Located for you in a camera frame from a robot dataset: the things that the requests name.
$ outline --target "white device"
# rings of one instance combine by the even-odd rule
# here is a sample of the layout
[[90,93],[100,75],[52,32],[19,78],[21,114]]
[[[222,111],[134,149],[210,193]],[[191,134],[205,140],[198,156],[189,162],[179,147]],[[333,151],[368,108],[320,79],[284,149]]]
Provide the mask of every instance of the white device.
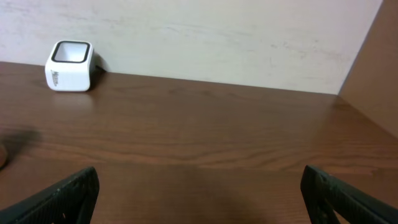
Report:
[[61,40],[54,45],[47,63],[47,85],[55,91],[86,91],[95,69],[94,47],[89,42]]

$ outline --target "white backdrop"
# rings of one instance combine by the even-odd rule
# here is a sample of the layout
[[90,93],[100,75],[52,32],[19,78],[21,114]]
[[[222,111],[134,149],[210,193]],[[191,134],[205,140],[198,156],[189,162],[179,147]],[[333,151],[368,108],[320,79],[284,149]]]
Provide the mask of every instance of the white backdrop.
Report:
[[338,93],[381,0],[2,0],[0,61],[85,40],[111,72]]

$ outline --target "wooden table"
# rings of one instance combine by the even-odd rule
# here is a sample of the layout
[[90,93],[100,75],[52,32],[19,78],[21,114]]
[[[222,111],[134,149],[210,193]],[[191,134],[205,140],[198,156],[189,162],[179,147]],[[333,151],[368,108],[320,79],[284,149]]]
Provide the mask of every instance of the wooden table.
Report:
[[333,95],[0,63],[0,136],[0,209],[94,166],[92,223],[309,223],[306,164],[398,207],[398,140]]

